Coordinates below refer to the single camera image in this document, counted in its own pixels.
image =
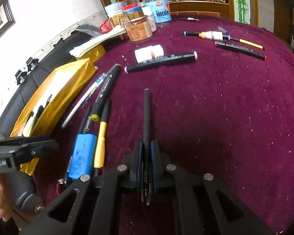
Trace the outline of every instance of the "white wall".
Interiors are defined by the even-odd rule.
[[[15,24],[0,38],[0,89],[57,34],[103,10],[100,0],[8,0]]]
[[[258,0],[258,27],[270,32],[274,28],[274,2],[273,0]]]

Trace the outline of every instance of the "white bottle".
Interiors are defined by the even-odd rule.
[[[157,30],[156,22],[154,21],[154,16],[152,14],[150,7],[142,7],[144,15],[147,15],[148,22],[150,24],[151,31],[154,32]]]
[[[164,57],[163,48],[161,45],[148,46],[135,50],[137,63],[155,60],[156,58]]]

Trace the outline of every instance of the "blue battery pack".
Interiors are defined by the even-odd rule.
[[[79,134],[76,139],[69,178],[78,179],[81,175],[92,174],[97,136]]]

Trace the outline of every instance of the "red lid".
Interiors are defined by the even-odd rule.
[[[129,9],[135,8],[135,7],[138,7],[138,4],[137,3],[132,3],[132,4],[128,4],[128,5],[123,6],[122,10],[126,11],[126,10],[129,10]]]

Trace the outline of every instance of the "clear plastic bag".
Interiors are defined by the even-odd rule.
[[[75,30],[79,31],[79,32],[82,32],[82,33],[89,34],[90,36],[93,36],[95,38],[102,35],[99,27],[89,25],[89,24],[81,25],[78,28],[76,28]]]

